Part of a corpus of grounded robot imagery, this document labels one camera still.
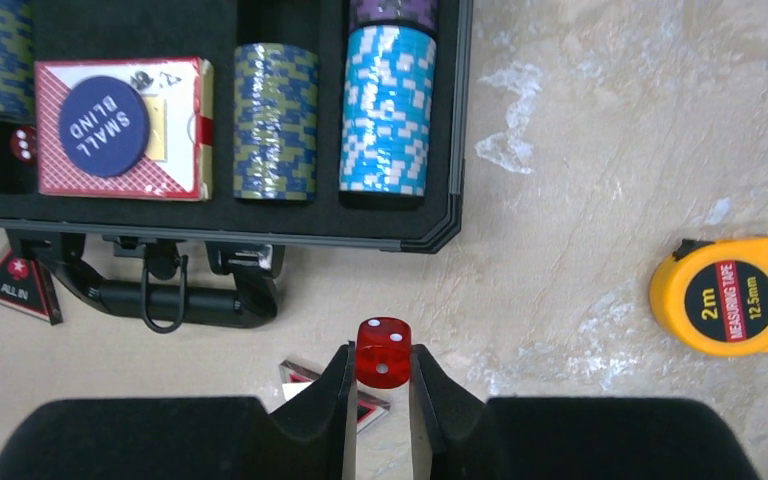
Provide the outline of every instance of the white marble table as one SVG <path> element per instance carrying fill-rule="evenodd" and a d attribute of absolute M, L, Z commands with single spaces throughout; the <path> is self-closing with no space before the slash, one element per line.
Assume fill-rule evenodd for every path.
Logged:
<path fill-rule="evenodd" d="M 768 2 L 476 0 L 473 40 L 453 243 L 436 256 L 291 249 L 283 313 L 255 331 L 155 335 L 62 289 L 56 328 L 0 307 L 0 447 L 64 397 L 251 393 L 275 408 L 281 360 L 324 364 L 359 321 L 390 314 L 482 398 L 704 401 L 768 478 L 768 355 L 694 353 L 646 302 L 682 237 L 768 234 Z M 110 246 L 93 239 L 88 257 L 104 263 Z M 222 281 L 203 255 L 191 269 Z M 359 438 L 358 478 L 410 477 L 407 389 L 385 396 L 393 414 Z"/>

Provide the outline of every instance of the blue dealer button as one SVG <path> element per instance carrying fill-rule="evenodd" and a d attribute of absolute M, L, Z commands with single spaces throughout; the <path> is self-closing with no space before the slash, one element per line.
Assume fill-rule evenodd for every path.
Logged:
<path fill-rule="evenodd" d="M 72 163 L 97 177 L 130 170 L 145 154 L 149 123 L 136 90 L 113 77 L 88 78 L 63 102 L 60 142 Z"/>

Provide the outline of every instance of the black triangular marker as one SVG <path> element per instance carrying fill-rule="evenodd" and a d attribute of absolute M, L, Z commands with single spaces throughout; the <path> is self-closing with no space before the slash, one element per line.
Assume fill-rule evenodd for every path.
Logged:
<path fill-rule="evenodd" d="M 51 274 L 39 263 L 0 253 L 0 305 L 57 325 L 63 323 Z"/>
<path fill-rule="evenodd" d="M 278 365 L 284 383 L 307 383 L 319 378 L 319 374 L 292 360 Z M 390 402 L 358 391 L 358 433 L 390 412 Z"/>

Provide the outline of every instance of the red card box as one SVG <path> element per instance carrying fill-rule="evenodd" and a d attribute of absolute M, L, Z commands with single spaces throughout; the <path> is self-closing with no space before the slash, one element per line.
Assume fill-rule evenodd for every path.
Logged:
<path fill-rule="evenodd" d="M 197 58 L 37 62 L 39 191 L 44 195 L 204 201 L 212 191 L 213 68 Z M 98 75 L 151 78 L 140 95 L 151 117 L 146 155 L 117 177 L 83 172 L 64 152 L 59 112 L 69 92 Z"/>

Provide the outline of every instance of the red star logo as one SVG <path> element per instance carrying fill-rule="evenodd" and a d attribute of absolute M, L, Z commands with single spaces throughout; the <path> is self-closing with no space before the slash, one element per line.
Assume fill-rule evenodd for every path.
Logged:
<path fill-rule="evenodd" d="M 13 276 L 14 280 L 22 280 L 28 276 L 30 269 L 24 260 L 17 258 L 10 262 L 7 266 L 7 271 Z"/>

